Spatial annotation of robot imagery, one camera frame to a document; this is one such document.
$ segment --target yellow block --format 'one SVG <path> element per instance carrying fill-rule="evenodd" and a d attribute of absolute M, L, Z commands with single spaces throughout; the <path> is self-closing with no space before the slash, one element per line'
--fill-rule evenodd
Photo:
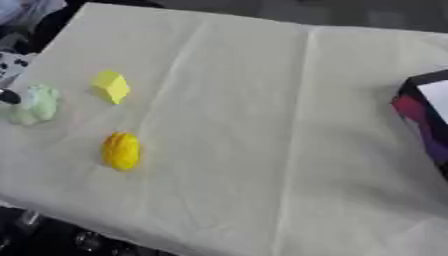
<path fill-rule="evenodd" d="M 115 132 L 103 143 L 101 153 L 105 164 L 126 172 L 140 159 L 140 143 L 130 133 Z"/>
<path fill-rule="evenodd" d="M 120 104 L 131 90 L 122 75 L 110 70 L 100 72 L 93 80 L 93 87 L 98 96 L 114 104 Z"/>

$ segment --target light green object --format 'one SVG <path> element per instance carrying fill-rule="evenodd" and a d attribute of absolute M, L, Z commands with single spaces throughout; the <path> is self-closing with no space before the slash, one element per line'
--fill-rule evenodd
<path fill-rule="evenodd" d="M 20 104 L 13 105 L 9 120 L 13 124 L 30 126 L 53 119 L 60 93 L 45 85 L 33 85 L 20 94 Z"/>

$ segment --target table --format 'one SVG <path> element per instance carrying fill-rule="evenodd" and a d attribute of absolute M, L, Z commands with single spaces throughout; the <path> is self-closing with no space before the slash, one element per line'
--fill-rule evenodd
<path fill-rule="evenodd" d="M 0 122 L 0 199 L 183 255 L 442 255 L 447 185 L 389 102 L 447 67 L 447 42 L 87 4 L 12 87 L 63 103 Z M 104 69 L 123 104 L 91 94 Z M 132 173 L 101 164 L 114 131 L 144 145 Z"/>

